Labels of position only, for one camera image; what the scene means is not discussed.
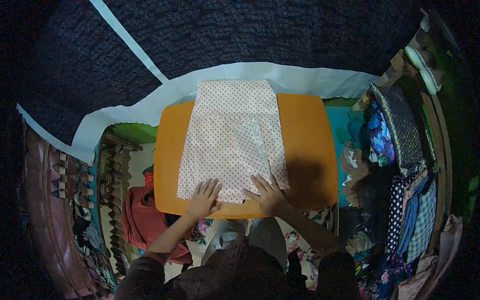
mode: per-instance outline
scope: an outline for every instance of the white patterned fabric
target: white patterned fabric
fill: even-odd
[[[219,201],[243,203],[242,189],[258,192],[250,175],[288,189],[276,95],[266,80],[198,83],[179,170],[177,196],[191,198],[197,184],[218,178]]]

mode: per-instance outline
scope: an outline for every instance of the fabric scrap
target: fabric scrap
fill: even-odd
[[[370,144],[375,153],[376,160],[381,167],[395,162],[395,151],[392,136],[388,129],[385,117],[375,101],[372,102],[373,114],[368,122],[368,135]]]
[[[179,169],[177,196],[191,198],[197,184],[218,178],[219,201],[243,203],[250,175],[290,188],[276,95],[266,80],[199,82]]]

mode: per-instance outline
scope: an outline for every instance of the blue fabric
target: blue fabric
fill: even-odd
[[[417,221],[417,210],[419,206],[419,196],[423,191],[423,187],[428,181],[428,177],[425,178],[416,188],[413,196],[407,202],[405,221],[403,223],[403,234],[400,244],[398,245],[397,253],[403,254],[408,250],[408,245],[413,235],[413,229]]]
[[[377,300],[390,299],[394,285],[412,277],[413,273],[413,263],[405,263],[403,255],[395,252],[386,253],[378,269],[377,284],[372,296],[377,295]]]
[[[368,134],[373,152],[378,156],[378,164],[384,167],[395,162],[393,141],[385,117],[375,101],[372,102],[372,107],[373,115],[368,123]]]
[[[336,134],[334,128],[343,127],[347,130],[348,122],[350,122],[350,117],[348,113],[351,111],[350,107],[337,107],[337,106],[326,106],[328,121],[330,122],[330,128],[333,133],[333,140],[335,144],[335,153],[336,153],[336,163],[338,169],[338,206],[340,208],[347,207],[349,205],[346,195],[340,193],[340,190],[343,189],[342,183],[345,181],[347,174],[342,170],[340,166],[340,156],[343,154],[343,149],[345,145],[342,144],[338,135]]]

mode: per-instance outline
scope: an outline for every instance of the blue checkered cloth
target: blue checkered cloth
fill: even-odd
[[[408,245],[407,264],[419,257],[427,248],[432,235],[437,207],[437,186],[432,181],[430,187],[419,196],[417,221],[412,239]]]

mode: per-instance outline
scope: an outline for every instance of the green fabric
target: green fabric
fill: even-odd
[[[134,144],[155,143],[158,126],[140,123],[117,123],[113,134]]]

